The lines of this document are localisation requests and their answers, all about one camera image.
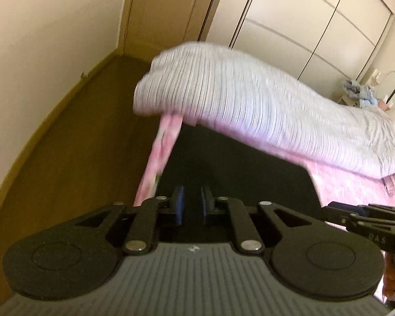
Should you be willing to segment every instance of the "finger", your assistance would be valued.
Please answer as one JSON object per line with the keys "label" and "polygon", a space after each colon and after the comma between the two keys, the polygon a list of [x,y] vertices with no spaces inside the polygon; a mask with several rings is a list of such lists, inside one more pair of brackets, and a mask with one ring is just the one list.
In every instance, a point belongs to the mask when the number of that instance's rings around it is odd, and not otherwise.
{"label": "finger", "polygon": [[384,277],[383,278],[383,286],[386,290],[395,291],[395,280],[392,280],[389,277]]}
{"label": "finger", "polygon": [[392,291],[392,290],[383,290],[383,292],[382,292],[382,294],[385,296],[385,297],[392,297],[393,295],[394,295],[394,293],[395,293],[395,291]]}
{"label": "finger", "polygon": [[395,280],[395,265],[392,262],[392,254],[386,253],[385,255],[385,271],[384,276]]}

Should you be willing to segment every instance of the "round mirror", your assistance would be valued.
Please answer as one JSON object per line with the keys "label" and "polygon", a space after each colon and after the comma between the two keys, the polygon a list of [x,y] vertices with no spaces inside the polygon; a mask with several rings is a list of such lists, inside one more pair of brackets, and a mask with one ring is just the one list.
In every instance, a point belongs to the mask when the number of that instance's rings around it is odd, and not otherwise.
{"label": "round mirror", "polygon": [[395,71],[391,71],[380,82],[376,90],[376,98],[388,105],[386,110],[395,109]]}

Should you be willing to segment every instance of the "door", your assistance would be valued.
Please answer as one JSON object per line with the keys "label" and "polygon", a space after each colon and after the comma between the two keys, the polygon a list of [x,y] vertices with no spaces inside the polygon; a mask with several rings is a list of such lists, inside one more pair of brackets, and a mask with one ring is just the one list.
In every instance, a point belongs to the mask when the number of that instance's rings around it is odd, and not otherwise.
{"label": "door", "polygon": [[124,53],[150,62],[161,51],[198,40],[211,0],[132,0]]}

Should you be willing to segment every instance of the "wooden floor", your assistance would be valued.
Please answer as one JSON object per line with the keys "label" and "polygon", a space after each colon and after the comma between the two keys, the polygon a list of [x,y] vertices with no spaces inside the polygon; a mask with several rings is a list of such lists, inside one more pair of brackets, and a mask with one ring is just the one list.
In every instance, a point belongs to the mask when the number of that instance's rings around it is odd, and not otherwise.
{"label": "wooden floor", "polygon": [[13,242],[114,201],[133,203],[159,121],[132,113],[148,69],[128,57],[110,62],[24,165],[0,210],[0,304],[11,295],[1,261]]}

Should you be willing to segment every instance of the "gray ribbed panel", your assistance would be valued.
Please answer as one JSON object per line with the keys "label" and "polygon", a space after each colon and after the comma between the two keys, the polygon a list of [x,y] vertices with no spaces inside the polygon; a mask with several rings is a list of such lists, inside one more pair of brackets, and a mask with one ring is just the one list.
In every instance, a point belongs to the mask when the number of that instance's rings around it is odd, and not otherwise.
{"label": "gray ribbed panel", "polygon": [[382,316],[372,296],[328,303],[279,284],[262,259],[242,256],[230,244],[159,244],[145,256],[128,256],[116,276],[84,296],[42,302],[15,295],[0,316]]}

